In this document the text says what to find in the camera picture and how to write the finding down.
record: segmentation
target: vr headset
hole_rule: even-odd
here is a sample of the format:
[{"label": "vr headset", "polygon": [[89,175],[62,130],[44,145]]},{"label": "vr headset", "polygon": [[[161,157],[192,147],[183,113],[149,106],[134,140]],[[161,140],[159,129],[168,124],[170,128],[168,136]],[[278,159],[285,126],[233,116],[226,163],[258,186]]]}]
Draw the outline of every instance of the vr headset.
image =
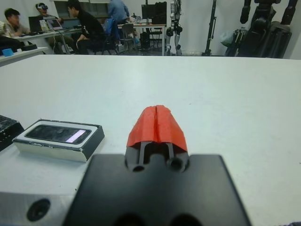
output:
[{"label": "vr headset", "polygon": [[45,5],[44,3],[39,3],[37,4],[37,9],[47,10],[48,6]]}]

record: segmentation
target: metal surface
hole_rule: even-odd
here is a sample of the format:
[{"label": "metal surface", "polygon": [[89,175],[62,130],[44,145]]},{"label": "metal surface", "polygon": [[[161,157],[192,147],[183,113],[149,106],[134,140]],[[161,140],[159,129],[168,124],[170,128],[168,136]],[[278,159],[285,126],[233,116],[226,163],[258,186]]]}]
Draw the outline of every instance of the metal surface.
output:
[{"label": "metal surface", "polygon": [[[50,208],[42,219],[31,222],[27,218],[28,210],[42,199],[50,201]],[[0,226],[60,226],[72,200],[72,195],[0,193]]]},{"label": "metal surface", "polygon": [[61,35],[61,37],[62,37],[63,44],[64,44],[64,46],[65,46],[65,50],[66,50],[67,54],[70,55],[70,51],[69,51],[69,48],[67,47],[67,44],[66,44],[66,42],[65,42],[64,35],[63,35],[61,32],[59,32],[59,33],[60,33],[60,35]]}]

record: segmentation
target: robot leg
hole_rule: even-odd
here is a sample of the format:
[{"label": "robot leg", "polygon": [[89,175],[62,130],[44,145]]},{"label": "robot leg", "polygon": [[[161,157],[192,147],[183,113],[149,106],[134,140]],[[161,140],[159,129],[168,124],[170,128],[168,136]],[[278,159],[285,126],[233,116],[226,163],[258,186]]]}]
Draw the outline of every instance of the robot leg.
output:
[{"label": "robot leg", "polygon": [[177,51],[177,56],[182,56],[182,50],[181,50],[181,45],[179,45],[180,41],[180,33],[183,31],[183,28],[178,27],[175,33],[175,38],[174,38],[174,44],[175,44],[175,49]]},{"label": "robot leg", "polygon": [[171,45],[170,45],[170,38],[173,36],[174,32],[171,27],[169,27],[166,31],[166,51],[167,55],[170,56],[170,50],[171,50]]}]

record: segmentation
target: screw hole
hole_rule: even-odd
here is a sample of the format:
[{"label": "screw hole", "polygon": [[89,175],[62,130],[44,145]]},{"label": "screw hole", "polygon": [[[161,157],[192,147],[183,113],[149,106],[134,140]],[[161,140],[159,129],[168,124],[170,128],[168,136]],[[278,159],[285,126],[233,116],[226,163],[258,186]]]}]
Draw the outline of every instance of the screw hole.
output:
[{"label": "screw hole", "polygon": [[134,172],[141,172],[141,171],[143,171],[144,170],[144,167],[143,166],[136,166],[135,168],[134,168]]},{"label": "screw hole", "polygon": [[41,220],[50,209],[50,201],[48,199],[41,199],[34,202],[27,212],[27,219],[34,222]]},{"label": "screw hole", "polygon": [[168,162],[168,166],[173,171],[181,171],[183,169],[183,161],[179,158],[173,158]]}]

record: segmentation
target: plastic bag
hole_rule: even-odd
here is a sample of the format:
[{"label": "plastic bag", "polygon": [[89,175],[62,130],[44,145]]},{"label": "plastic bag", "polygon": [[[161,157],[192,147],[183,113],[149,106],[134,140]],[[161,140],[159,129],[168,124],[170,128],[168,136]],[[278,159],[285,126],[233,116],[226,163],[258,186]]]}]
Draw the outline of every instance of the plastic bag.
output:
[{"label": "plastic bag", "polygon": [[231,43],[233,42],[233,32],[226,31],[223,34],[220,35],[221,43],[229,47],[231,46]]}]

